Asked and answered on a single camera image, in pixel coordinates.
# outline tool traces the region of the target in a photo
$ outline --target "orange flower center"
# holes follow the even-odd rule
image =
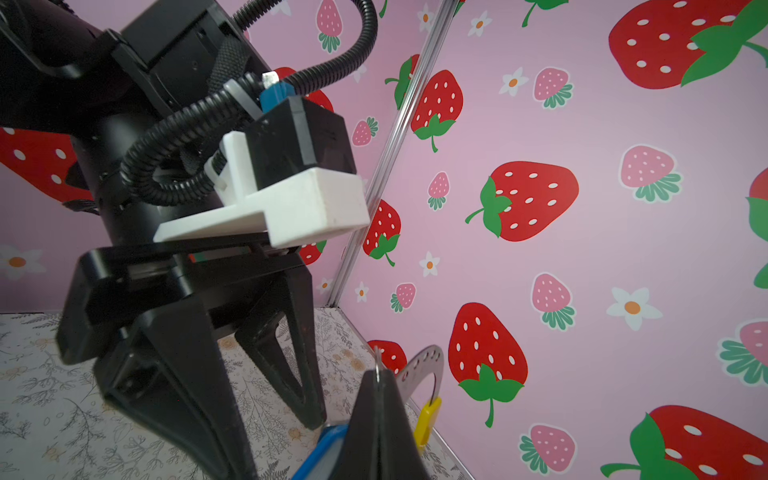
[[[15,268],[21,268],[26,264],[27,264],[27,260],[24,260],[21,257],[13,257],[8,261],[8,265],[13,266]]]
[[[627,310],[627,313],[631,315],[637,315],[640,313],[640,305],[638,305],[637,302],[626,302],[624,304],[624,309]]]

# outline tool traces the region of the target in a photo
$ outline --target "blue object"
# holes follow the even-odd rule
[[[281,101],[296,94],[296,89],[293,85],[285,82],[280,82],[267,88],[259,95],[261,100],[261,111],[267,113],[275,108]]]
[[[317,447],[296,471],[292,480],[327,480],[339,459],[348,429],[349,425],[338,425],[323,430]]]

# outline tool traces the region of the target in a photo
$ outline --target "yellow handle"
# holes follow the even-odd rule
[[[419,449],[419,455],[424,453],[424,448],[427,442],[429,442],[429,434],[432,433],[432,427],[435,426],[440,405],[442,405],[442,399],[437,398],[431,405],[425,406],[419,415],[419,422],[416,424],[416,430],[413,432],[416,448]]]

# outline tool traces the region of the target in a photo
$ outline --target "strawberry stem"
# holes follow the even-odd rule
[[[609,463],[600,467],[600,472],[605,475],[605,478],[610,477],[615,472],[620,470],[640,470],[643,469],[639,465],[632,465],[630,463]]]
[[[751,41],[745,41],[744,46],[752,48],[754,51],[762,55],[763,59],[766,61],[766,68],[768,68],[768,48],[765,48],[762,45],[754,44]]]
[[[485,420],[485,426],[488,428],[493,426],[493,399],[491,399],[491,414],[488,415],[488,420]]]
[[[465,221],[466,223],[469,223],[469,222],[470,222],[470,220],[472,220],[472,218],[474,218],[474,217],[475,217],[475,215],[479,214],[479,213],[480,213],[480,212],[482,212],[483,210],[485,210],[485,208],[484,208],[484,207],[483,207],[483,208],[481,208],[480,210],[478,210],[478,211],[476,211],[476,212],[472,213],[472,215],[470,215],[469,217],[467,217],[467,220],[464,220],[464,221]]]
[[[531,13],[533,12],[533,9],[536,8],[536,2],[534,2],[533,6],[530,10],[528,10],[528,14],[525,16],[525,20],[523,20],[523,28],[528,26],[528,17],[531,16]]]

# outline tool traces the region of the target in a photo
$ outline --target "pink wall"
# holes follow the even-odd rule
[[[661,468],[659,478],[695,478],[691,472],[712,478],[710,467],[719,472],[716,478],[768,478],[768,323],[756,323],[768,322],[768,285],[755,285],[768,262],[768,173],[755,181],[768,167],[766,62],[742,48],[720,73],[682,88],[644,88],[649,81],[679,82],[678,71],[696,59],[687,47],[691,35],[731,25],[720,19],[737,15],[747,3],[653,0],[628,15],[615,33],[617,54],[631,75],[640,60],[648,68],[647,77],[633,77],[635,84],[612,55],[608,37],[640,3],[573,2],[543,10],[530,2],[468,0],[453,19],[434,70],[449,70],[460,85],[461,114],[435,137],[437,153],[429,139],[408,135],[383,195],[402,227],[389,223],[392,212],[384,210],[371,230],[395,225],[390,236],[400,233],[399,241],[387,255],[396,265],[360,252],[344,287],[341,307],[367,339],[397,342],[408,356],[432,343],[445,350],[450,368],[437,429],[478,480],[537,478],[564,467],[569,478],[603,478],[602,465],[643,461],[633,455],[630,433],[646,412],[650,417],[638,427],[638,438],[655,438],[660,431],[664,442],[632,445],[651,452],[644,471]],[[768,45],[768,32],[754,35],[768,18],[764,12],[751,15],[759,25],[745,38]],[[700,19],[708,23],[693,28]],[[649,22],[638,25],[642,20]],[[662,34],[670,34],[669,40]],[[718,51],[725,44],[716,38],[708,48]],[[667,63],[670,77],[662,73]],[[554,77],[538,81],[549,67],[558,70]],[[513,96],[508,86],[519,68]],[[556,108],[544,108],[535,94],[551,78],[551,94],[564,87],[557,74],[568,75],[573,87],[561,91],[571,96],[561,96],[563,106],[554,100]],[[522,84],[522,77],[528,82]],[[431,82],[425,93],[426,108],[433,110],[426,117],[441,113],[442,121],[449,120],[446,99],[458,91],[445,74],[434,83],[438,89]],[[436,97],[440,106],[433,103]],[[424,118],[422,109],[416,114]],[[646,147],[629,151],[636,145]],[[644,152],[652,158],[641,182]],[[637,173],[622,181],[627,153],[624,176]],[[468,215],[484,206],[481,191],[489,176],[508,162],[539,165],[502,167],[485,195],[487,222],[480,213],[467,224]],[[442,208],[433,210],[430,184],[439,172],[447,173],[450,189]],[[638,199],[637,188],[627,185],[665,174],[670,176],[658,187],[669,192],[673,184],[682,186],[666,202]],[[553,183],[558,186],[549,188]],[[568,207],[576,183],[578,196]],[[510,200],[511,209],[504,211]],[[550,207],[550,200],[559,203]],[[381,227],[378,220],[384,220]],[[425,268],[428,262],[436,275]],[[542,273],[555,278],[539,278]],[[546,291],[532,288],[537,278]],[[398,288],[402,284],[412,286]],[[554,307],[558,296],[542,298],[552,287],[563,289],[554,293],[562,293],[559,300],[574,313],[564,304]],[[539,303],[537,310],[535,300],[552,307]],[[399,304],[407,307],[401,313]],[[639,314],[627,312],[638,309]],[[543,322],[541,310],[560,310],[553,327]],[[489,376],[477,374],[481,364]],[[489,397],[496,399],[491,428],[485,424]],[[685,408],[659,409],[675,405]],[[693,435],[684,425],[703,434]],[[554,449],[538,444],[538,432],[551,432],[563,445],[570,437],[575,458],[556,457]],[[743,452],[725,447],[742,440]],[[722,456],[706,454],[709,446]],[[750,463],[753,457],[763,466]],[[673,470],[679,467],[674,462],[690,472]],[[627,470],[611,478],[639,476]]]
[[[84,20],[99,28],[117,30],[124,28],[151,3],[148,0],[69,2]],[[236,11],[242,4],[242,0],[222,2],[229,13]],[[322,49],[318,40],[316,14],[321,1],[286,0],[283,4],[288,4],[290,8],[283,6],[275,15],[265,15],[249,32],[252,42],[267,63],[273,68],[301,69],[331,58],[332,55]],[[352,2],[339,0],[336,4],[343,21],[343,31],[339,37],[341,45],[333,55],[351,46],[360,29],[359,14]],[[397,76],[401,58],[420,51],[426,33],[419,30],[419,20],[412,8],[401,2],[390,2],[384,18],[379,22],[379,40],[365,63],[367,71],[359,76],[359,81],[349,76],[324,90],[336,113],[345,118],[350,137],[360,120],[374,117],[378,121],[379,131],[370,144],[355,148],[354,152],[358,172],[365,179],[369,179],[376,168],[396,115],[392,108],[394,87],[384,85],[383,78]],[[18,137],[0,131],[3,163],[21,164],[22,161],[13,153],[16,148],[12,145]],[[30,154],[29,157],[23,162],[29,164],[31,161],[41,161],[44,155]],[[8,255],[3,253],[4,250],[0,252],[2,258],[7,263],[6,257],[16,258],[20,253],[42,250],[38,263],[45,269],[45,272],[41,272],[37,270],[42,269],[28,268],[20,280],[13,280],[3,274],[5,272],[0,272],[0,311],[60,309],[74,262],[91,248],[107,246],[107,235],[97,217],[89,214],[74,215],[60,207],[56,200],[32,188],[8,168],[0,166],[0,169],[4,184],[0,190],[0,199],[4,205],[2,219],[6,225],[14,225],[13,228],[2,229],[0,233],[0,246],[14,249],[12,252],[9,250]],[[20,220],[25,218],[34,218],[36,221]],[[328,299],[346,242],[346,237],[331,239],[322,256],[310,265],[314,282],[319,287],[315,289],[317,305],[324,305]],[[33,251],[29,256],[30,261],[36,254]]]

